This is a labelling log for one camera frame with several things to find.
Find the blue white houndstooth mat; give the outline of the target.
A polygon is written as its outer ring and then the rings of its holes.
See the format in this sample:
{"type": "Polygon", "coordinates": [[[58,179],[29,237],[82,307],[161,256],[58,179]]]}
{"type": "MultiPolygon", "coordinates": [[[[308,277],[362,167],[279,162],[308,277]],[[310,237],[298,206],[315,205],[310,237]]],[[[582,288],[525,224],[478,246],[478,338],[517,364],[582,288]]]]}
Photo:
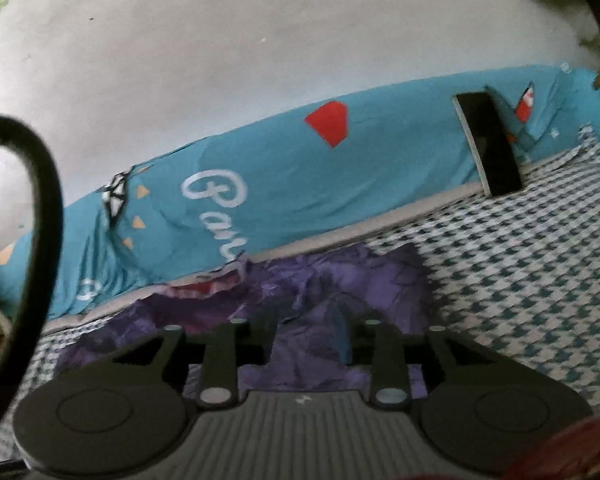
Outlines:
{"type": "MultiPolygon", "coordinates": [[[[533,171],[521,193],[469,196],[358,244],[376,255],[413,245],[434,294],[429,326],[466,334],[563,382],[600,412],[600,138],[593,128],[533,171]]],[[[20,393],[57,376],[60,352],[116,314],[44,336],[20,393]]]]}

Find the blue cartoon print bedsheet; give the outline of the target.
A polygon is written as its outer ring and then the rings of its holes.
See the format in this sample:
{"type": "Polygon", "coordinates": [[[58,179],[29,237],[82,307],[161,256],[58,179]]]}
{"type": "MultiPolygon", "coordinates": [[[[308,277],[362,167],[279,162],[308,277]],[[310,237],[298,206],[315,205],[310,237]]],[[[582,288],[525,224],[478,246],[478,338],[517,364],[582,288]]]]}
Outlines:
{"type": "Polygon", "coordinates": [[[453,99],[489,91],[520,162],[600,138],[600,92],[550,65],[390,84],[208,136],[68,206],[52,320],[350,226],[478,178],[453,99]]]}

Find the black smartphone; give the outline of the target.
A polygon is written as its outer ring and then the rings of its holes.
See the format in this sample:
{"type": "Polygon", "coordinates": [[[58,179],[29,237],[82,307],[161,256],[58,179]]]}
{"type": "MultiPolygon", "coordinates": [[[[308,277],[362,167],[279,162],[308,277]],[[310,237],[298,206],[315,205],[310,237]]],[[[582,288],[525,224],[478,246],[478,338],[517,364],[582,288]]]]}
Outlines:
{"type": "Polygon", "coordinates": [[[453,96],[453,104],[478,170],[484,194],[501,197],[524,187],[504,122],[486,92],[453,96]]]}

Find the purple patterned garment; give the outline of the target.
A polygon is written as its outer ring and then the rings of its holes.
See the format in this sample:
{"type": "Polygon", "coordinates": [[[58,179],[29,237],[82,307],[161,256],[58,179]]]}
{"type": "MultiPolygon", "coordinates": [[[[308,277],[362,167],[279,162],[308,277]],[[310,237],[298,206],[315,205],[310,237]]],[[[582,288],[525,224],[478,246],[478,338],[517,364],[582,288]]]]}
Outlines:
{"type": "Polygon", "coordinates": [[[172,288],[152,294],[60,352],[55,372],[77,370],[169,325],[189,335],[243,318],[261,332],[270,359],[238,370],[240,392],[367,391],[370,375],[348,367],[348,328],[376,315],[404,335],[434,316],[429,271],[411,244],[383,255],[364,244],[331,252],[243,262],[195,296],[172,288]]]}

